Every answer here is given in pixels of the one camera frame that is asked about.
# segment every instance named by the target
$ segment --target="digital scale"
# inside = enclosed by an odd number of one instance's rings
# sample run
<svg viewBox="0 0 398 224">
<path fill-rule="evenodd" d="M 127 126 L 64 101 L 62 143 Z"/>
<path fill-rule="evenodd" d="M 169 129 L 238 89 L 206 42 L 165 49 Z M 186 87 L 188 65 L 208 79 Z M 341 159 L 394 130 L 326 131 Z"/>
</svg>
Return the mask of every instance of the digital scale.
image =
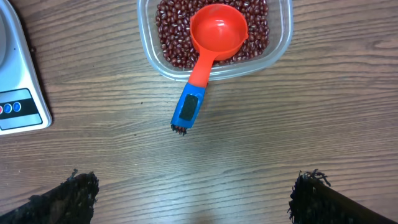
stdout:
<svg viewBox="0 0 398 224">
<path fill-rule="evenodd" d="M 51 122 L 21 22 L 10 2 L 0 0 L 0 135 Z"/>
</svg>

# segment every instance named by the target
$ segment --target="blue button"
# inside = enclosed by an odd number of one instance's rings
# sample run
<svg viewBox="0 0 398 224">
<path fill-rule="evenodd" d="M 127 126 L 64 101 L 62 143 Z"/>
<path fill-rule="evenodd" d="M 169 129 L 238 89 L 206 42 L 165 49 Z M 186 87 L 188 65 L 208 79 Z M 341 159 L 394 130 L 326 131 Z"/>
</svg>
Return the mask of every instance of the blue button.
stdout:
<svg viewBox="0 0 398 224">
<path fill-rule="evenodd" d="M 4 112 L 5 113 L 11 113 L 11 111 L 12 111 L 11 104 L 7 103 L 6 105 L 4 105 Z"/>
<path fill-rule="evenodd" d="M 19 102 L 15 102 L 12 105 L 12 108 L 14 109 L 15 112 L 20 112 L 21 111 L 21 104 Z"/>
</svg>

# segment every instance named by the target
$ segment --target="blue handle grip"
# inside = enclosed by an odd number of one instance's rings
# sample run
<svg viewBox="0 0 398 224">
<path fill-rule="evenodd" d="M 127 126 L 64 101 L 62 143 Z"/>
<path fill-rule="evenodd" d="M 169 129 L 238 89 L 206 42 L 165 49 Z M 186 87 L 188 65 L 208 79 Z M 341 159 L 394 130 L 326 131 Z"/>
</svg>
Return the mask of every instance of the blue handle grip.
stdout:
<svg viewBox="0 0 398 224">
<path fill-rule="evenodd" d="M 185 85 L 184 91 L 182 91 L 180 100 L 177 103 L 177 107 L 174 111 L 174 115 L 173 115 L 171 124 L 174 124 L 176 126 L 180 126 L 183 128 L 192 128 L 192 126 L 198 116 L 200 106 L 203 103 L 203 98 L 205 97 L 205 93 L 206 93 L 206 88 L 196 87 L 194 85 L 187 83 Z M 193 116 L 192 117 L 190 116 L 190 119 L 187 119 L 187 116 L 184 116 L 182 114 L 185 100 L 187 99 L 188 95 L 195 96 L 197 98 L 196 107 L 184 108 L 184 111 L 195 110 L 195 111 L 188 112 L 188 113 L 193 113 Z"/>
</svg>

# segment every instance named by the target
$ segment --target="black bristle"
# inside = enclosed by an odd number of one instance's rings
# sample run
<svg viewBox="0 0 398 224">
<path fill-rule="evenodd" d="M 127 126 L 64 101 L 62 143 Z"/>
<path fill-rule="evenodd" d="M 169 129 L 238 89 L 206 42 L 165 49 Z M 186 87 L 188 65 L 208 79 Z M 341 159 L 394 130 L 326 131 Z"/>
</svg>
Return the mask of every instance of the black bristle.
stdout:
<svg viewBox="0 0 398 224">
<path fill-rule="evenodd" d="M 184 127 L 180 127 L 177 125 L 172 124 L 172 130 L 175 131 L 176 133 L 182 134 L 182 136 L 187 134 L 187 129 Z"/>
</svg>

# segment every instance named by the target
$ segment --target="clear plastic container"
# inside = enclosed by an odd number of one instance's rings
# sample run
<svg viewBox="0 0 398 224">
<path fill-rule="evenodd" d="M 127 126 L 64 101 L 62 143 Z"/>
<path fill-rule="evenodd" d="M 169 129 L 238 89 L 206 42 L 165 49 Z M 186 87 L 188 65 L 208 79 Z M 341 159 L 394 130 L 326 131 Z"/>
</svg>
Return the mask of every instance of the clear plastic container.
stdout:
<svg viewBox="0 0 398 224">
<path fill-rule="evenodd" d="M 138 0 L 138 23 L 145 54 L 150 64 L 163 76 L 177 81 L 187 81 L 192 72 L 191 68 L 175 68 L 163 58 L 155 25 L 156 5 L 160 1 Z M 286 51 L 293 35 L 292 0 L 268 0 L 267 4 L 270 44 L 264 53 L 250 60 L 213 67 L 210 80 L 233 78 L 262 70 L 275 63 Z"/>
</svg>

